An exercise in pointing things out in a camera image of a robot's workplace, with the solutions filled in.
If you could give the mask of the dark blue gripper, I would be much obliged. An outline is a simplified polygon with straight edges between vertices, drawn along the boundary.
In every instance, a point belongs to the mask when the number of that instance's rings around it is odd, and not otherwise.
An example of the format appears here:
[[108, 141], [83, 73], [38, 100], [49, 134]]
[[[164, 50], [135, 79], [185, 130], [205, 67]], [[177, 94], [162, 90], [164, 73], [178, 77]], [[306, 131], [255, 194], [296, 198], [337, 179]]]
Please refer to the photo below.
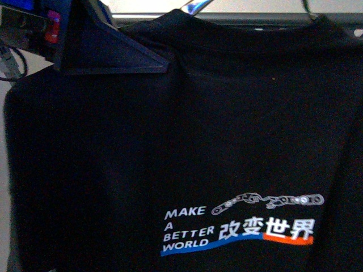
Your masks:
[[101, 1], [1, 1], [1, 40], [68, 74], [165, 73], [168, 61], [118, 31]]

